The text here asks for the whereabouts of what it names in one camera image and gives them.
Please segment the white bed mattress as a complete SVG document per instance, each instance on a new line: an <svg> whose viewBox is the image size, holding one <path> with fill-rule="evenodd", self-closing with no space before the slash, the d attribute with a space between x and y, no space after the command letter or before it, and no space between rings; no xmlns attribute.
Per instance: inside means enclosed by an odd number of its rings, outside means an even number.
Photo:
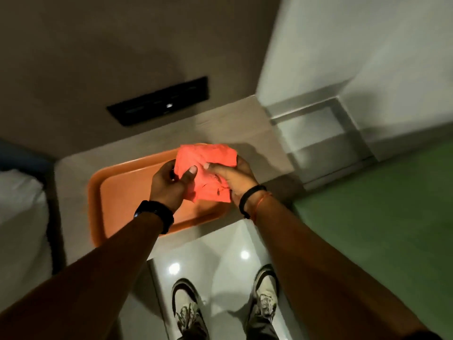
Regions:
<svg viewBox="0 0 453 340"><path fill-rule="evenodd" d="M0 171L0 313L52 277L48 223L43 184Z"/></svg>

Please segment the black wall switch panel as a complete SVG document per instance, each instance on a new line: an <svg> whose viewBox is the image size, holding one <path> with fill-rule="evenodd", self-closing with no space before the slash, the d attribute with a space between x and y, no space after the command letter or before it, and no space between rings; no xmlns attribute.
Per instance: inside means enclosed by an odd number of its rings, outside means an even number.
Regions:
<svg viewBox="0 0 453 340"><path fill-rule="evenodd" d="M208 77L203 76L107 106L106 109L122 126L129 127L177 112L208 99Z"/></svg>

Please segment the person's left forearm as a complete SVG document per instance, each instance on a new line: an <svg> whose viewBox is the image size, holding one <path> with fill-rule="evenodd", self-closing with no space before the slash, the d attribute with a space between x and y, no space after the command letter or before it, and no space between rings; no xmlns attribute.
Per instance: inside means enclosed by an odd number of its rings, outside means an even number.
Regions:
<svg viewBox="0 0 453 340"><path fill-rule="evenodd" d="M0 313L0 340L104 340L159 234L142 213Z"/></svg>

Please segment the person's right trouser leg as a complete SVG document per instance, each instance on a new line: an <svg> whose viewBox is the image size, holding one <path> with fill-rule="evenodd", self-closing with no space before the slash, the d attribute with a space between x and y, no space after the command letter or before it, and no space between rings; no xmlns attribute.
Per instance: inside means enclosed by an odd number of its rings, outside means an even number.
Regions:
<svg viewBox="0 0 453 340"><path fill-rule="evenodd" d="M275 311L262 313L257 304L252 305L245 326L246 340L280 340L272 321Z"/></svg>

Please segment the orange-red cloth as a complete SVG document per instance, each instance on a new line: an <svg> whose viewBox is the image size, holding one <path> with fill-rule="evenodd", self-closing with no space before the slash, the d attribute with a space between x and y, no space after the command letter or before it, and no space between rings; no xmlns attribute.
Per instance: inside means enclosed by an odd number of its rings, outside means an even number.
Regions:
<svg viewBox="0 0 453 340"><path fill-rule="evenodd" d="M174 173L181 177L192 166L197 174L184 195L185 200L195 203L198 200L230 203L230 188L223 177L206 171L207 163L228 167L237 165L237 151L225 144L185 144L180 146L175 159Z"/></svg>

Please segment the person's right forearm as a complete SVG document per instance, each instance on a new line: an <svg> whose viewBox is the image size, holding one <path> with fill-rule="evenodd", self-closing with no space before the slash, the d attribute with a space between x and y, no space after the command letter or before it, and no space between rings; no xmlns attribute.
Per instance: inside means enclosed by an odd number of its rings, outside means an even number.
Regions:
<svg viewBox="0 0 453 340"><path fill-rule="evenodd" d="M292 309L314 339L402 340L428 330L396 295L270 194L252 220Z"/></svg>

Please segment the person's right hand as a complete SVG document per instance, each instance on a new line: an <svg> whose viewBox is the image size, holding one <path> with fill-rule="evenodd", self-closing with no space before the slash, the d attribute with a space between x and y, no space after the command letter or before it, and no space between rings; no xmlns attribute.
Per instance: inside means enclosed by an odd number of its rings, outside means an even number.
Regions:
<svg viewBox="0 0 453 340"><path fill-rule="evenodd" d="M236 157L236 166L228 167L227 175L216 175L223 177L230 189L231 199L236 206L239 205L240 198L250 188L259 185L249 164L241 156Z"/></svg>

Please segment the black wristwatch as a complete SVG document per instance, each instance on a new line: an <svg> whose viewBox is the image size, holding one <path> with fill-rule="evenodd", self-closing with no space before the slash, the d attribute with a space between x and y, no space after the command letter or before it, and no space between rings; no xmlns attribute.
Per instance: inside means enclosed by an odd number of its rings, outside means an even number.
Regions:
<svg viewBox="0 0 453 340"><path fill-rule="evenodd" d="M143 200L136 209L134 218L138 217L142 213L152 213L162 221L163 230L161 235L167 234L174 223L173 212L167 206L158 201Z"/></svg>

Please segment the orange plastic tray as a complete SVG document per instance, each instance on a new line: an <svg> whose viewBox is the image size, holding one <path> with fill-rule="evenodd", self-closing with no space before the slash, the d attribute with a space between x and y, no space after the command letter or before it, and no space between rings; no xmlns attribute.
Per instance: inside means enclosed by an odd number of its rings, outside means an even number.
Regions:
<svg viewBox="0 0 453 340"><path fill-rule="evenodd" d="M103 168L88 182L88 218L94 247L123 228L143 200L148 200L152 178L163 164L174 160L179 149L148 155ZM225 216L230 204L183 201L168 234L200 226Z"/></svg>

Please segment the person's trouser leg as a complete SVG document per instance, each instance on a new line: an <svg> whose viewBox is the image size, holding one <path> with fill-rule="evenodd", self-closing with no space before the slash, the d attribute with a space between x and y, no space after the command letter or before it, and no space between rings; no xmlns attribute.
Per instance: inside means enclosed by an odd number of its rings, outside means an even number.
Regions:
<svg viewBox="0 0 453 340"><path fill-rule="evenodd" d="M210 340L206 326L202 322L196 322L186 329L177 340Z"/></svg>
<svg viewBox="0 0 453 340"><path fill-rule="evenodd" d="M246 340L280 340L272 321L275 311L262 313L257 304L252 305L245 326Z"/></svg>

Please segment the person's right shoe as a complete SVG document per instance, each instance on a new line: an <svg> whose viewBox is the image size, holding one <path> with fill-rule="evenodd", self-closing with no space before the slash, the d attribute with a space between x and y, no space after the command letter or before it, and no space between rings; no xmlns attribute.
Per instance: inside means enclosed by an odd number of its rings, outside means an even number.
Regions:
<svg viewBox="0 0 453 340"><path fill-rule="evenodd" d="M271 264L261 267L252 288L252 305L248 320L262 316L273 321L278 306L280 284Z"/></svg>

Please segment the black wrist band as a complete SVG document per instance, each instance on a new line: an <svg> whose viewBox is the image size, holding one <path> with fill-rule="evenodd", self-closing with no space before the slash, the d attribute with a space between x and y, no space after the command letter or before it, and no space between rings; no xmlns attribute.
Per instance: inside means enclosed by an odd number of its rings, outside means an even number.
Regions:
<svg viewBox="0 0 453 340"><path fill-rule="evenodd" d="M260 202L269 195L269 191L264 185L257 185L246 191L239 201L239 211L245 219L253 219L256 216Z"/></svg>

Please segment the person's left trouser leg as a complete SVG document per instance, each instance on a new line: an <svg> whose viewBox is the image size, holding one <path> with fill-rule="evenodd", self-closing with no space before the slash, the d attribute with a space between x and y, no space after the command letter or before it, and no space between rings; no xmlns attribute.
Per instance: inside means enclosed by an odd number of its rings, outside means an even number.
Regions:
<svg viewBox="0 0 453 340"><path fill-rule="evenodd" d="M206 326L202 322L196 322L186 329L177 340L210 340Z"/></svg>

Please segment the person's shoe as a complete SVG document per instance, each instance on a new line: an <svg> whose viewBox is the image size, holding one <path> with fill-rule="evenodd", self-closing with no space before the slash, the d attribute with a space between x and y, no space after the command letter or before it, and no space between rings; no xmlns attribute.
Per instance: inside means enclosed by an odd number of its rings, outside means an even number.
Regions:
<svg viewBox="0 0 453 340"><path fill-rule="evenodd" d="M195 286L186 278L180 278L173 285L172 310L181 335L196 322L202 322L206 326L199 307L199 294Z"/></svg>
<svg viewBox="0 0 453 340"><path fill-rule="evenodd" d="M271 264L261 267L252 288L252 305L248 320L262 316L273 321L278 306L280 284Z"/></svg>

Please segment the person's left hand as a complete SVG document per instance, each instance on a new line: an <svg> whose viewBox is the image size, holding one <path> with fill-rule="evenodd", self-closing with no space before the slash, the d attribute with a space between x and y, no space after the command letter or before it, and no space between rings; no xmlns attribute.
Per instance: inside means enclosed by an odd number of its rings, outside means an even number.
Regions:
<svg viewBox="0 0 453 340"><path fill-rule="evenodd" d="M176 160L165 163L153 176L150 201L158 201L175 213L181 206L191 184L182 184L174 174Z"/></svg>

